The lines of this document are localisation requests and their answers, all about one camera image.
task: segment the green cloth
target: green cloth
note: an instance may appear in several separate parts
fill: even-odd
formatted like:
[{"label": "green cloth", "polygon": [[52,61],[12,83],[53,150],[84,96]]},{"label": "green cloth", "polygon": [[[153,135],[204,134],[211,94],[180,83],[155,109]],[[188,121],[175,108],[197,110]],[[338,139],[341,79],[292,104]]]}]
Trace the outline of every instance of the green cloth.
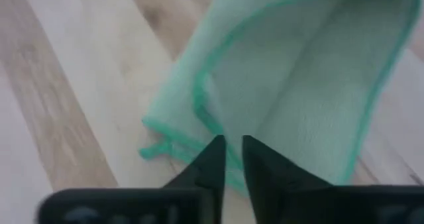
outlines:
[{"label": "green cloth", "polygon": [[376,98],[420,0],[214,0],[143,123],[140,151],[190,162],[216,134],[227,181],[245,192],[241,138],[348,181]]}]

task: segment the wooden floor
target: wooden floor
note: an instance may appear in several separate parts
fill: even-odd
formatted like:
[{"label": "wooden floor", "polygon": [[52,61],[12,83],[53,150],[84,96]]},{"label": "wooden floor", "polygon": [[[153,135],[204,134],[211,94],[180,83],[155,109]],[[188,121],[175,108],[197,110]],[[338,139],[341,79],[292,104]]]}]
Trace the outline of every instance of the wooden floor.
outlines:
[{"label": "wooden floor", "polygon": [[[0,0],[0,223],[70,187],[158,187],[140,118],[211,0]],[[374,114],[355,184],[423,184],[424,22]],[[252,223],[227,192],[225,222]]]}]

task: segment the folded cloth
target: folded cloth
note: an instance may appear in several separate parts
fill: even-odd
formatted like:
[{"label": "folded cloth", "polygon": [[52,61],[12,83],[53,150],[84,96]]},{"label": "folded cloth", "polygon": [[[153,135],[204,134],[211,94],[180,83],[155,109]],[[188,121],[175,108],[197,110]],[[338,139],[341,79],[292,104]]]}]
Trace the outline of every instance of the folded cloth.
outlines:
[{"label": "folded cloth", "polygon": [[143,123],[142,149],[190,162],[229,142],[227,181],[245,192],[252,135],[333,184],[352,174],[375,100],[420,0],[214,0]]}]

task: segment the wood grain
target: wood grain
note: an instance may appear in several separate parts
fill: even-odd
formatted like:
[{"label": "wood grain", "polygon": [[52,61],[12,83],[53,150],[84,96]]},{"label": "wood grain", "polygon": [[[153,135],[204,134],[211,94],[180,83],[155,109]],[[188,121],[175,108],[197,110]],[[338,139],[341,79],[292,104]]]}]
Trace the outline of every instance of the wood grain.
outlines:
[{"label": "wood grain", "polygon": [[[170,164],[143,160],[138,149],[154,142],[140,118],[171,64],[136,5],[132,0],[28,1],[118,185],[165,184],[174,176]],[[126,44],[134,48],[126,50]]]},{"label": "wood grain", "polygon": [[0,59],[54,190],[115,187],[105,157],[26,0],[0,0]]},{"label": "wood grain", "polygon": [[424,60],[424,10],[422,10],[421,18],[415,27],[415,33],[411,38],[411,50],[421,59]]},{"label": "wood grain", "polygon": [[176,59],[184,50],[198,21],[188,0],[134,0],[162,44]]},{"label": "wood grain", "polygon": [[405,50],[379,97],[362,147],[360,162],[376,183],[423,183],[423,81],[424,63]]},{"label": "wood grain", "polygon": [[355,165],[355,171],[350,180],[352,185],[371,185],[379,184],[377,178],[365,165],[361,158],[358,158]]},{"label": "wood grain", "polygon": [[0,177],[0,223],[32,223],[52,186],[1,61]]}]

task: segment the black object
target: black object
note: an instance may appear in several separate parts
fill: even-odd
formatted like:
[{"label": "black object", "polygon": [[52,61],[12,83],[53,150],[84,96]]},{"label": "black object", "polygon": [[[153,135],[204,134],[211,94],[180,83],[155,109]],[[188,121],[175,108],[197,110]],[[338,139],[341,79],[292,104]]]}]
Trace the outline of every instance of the black object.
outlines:
[{"label": "black object", "polygon": [[[215,139],[159,189],[58,192],[38,212],[40,224],[219,224],[226,144]],[[333,186],[260,141],[243,137],[244,174],[258,224],[424,224],[424,188]]]}]

